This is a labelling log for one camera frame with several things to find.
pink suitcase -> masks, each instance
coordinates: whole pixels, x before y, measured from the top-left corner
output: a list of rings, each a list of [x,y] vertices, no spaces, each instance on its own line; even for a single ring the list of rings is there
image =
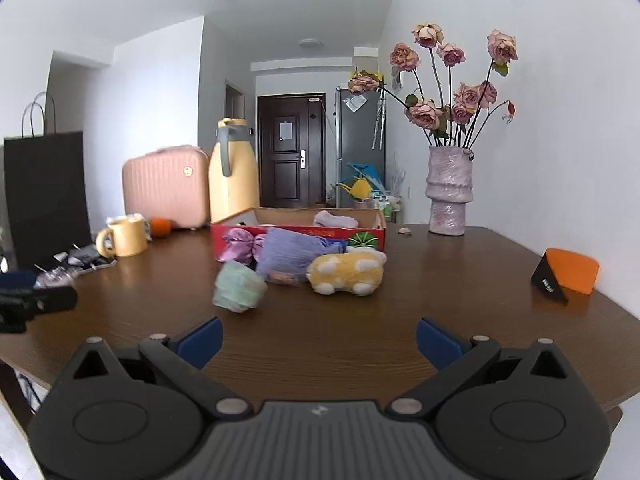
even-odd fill
[[[132,158],[122,167],[122,193],[127,214],[201,227],[209,219],[209,155],[195,146],[172,146]]]

flower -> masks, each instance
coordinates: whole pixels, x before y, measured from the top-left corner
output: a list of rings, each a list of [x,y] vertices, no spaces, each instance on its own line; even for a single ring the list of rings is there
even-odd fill
[[[518,59],[516,39],[513,36],[507,36],[494,29],[486,38],[489,40],[487,45],[489,55],[497,64],[504,65],[510,62],[511,59]]]
[[[379,88],[380,81],[373,74],[364,70],[356,73],[349,81],[349,90],[352,94],[362,94]]]
[[[509,104],[507,105],[507,111],[508,113],[503,117],[503,119],[507,119],[507,123],[510,123],[513,121],[513,116],[516,114],[516,107],[511,101],[509,101]]]
[[[411,72],[411,70],[420,66],[420,58],[418,53],[410,46],[398,43],[394,47],[394,51],[389,55],[389,63],[397,66],[400,70]]]
[[[453,43],[447,43],[445,46],[439,45],[436,52],[442,59],[444,65],[450,68],[465,60],[464,51],[456,47]]]
[[[415,43],[420,43],[424,48],[433,48],[437,43],[442,44],[444,40],[442,29],[435,23],[418,23],[412,33]]]
[[[474,111],[465,108],[461,104],[455,104],[451,109],[451,117],[453,118],[453,122],[457,124],[469,124],[469,121],[473,116]]]
[[[480,101],[480,92],[477,86],[469,86],[466,83],[460,83],[460,87],[454,92],[456,103],[463,105],[468,110],[476,110]]]
[[[433,101],[418,101],[415,106],[409,108],[409,121],[426,130],[437,130],[440,126],[440,116],[443,114]]]
[[[495,89],[495,86],[488,81],[478,85],[478,93],[482,96],[480,99],[481,108],[488,108],[489,105],[494,104],[495,100],[498,98],[498,91]]]

refrigerator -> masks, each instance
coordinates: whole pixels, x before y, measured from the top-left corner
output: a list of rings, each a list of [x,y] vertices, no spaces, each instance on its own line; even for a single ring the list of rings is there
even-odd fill
[[[382,99],[383,93],[373,91],[362,94],[366,101],[354,112],[344,102],[352,95],[347,89],[337,88],[335,91],[335,181],[342,182],[354,173],[347,166],[352,162],[373,166],[384,185],[386,105]],[[351,195],[340,187],[336,187],[335,200],[336,207],[354,207]]]

yellow mug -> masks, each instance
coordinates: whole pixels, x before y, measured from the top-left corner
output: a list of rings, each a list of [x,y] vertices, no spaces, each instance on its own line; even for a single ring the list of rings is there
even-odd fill
[[[112,249],[104,245],[107,237],[111,238]],[[105,258],[142,253],[146,249],[145,221],[140,217],[127,216],[110,222],[98,233],[95,248]]]

mug handle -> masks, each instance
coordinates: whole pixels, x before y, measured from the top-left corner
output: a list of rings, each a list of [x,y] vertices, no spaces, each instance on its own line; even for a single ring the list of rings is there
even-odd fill
[[[104,256],[105,258],[113,258],[116,255],[115,250],[107,249],[107,247],[104,246],[104,241],[109,235],[111,235],[111,243],[113,244],[113,229],[109,227],[100,231],[97,237],[95,237],[95,248],[100,253],[100,256]]]

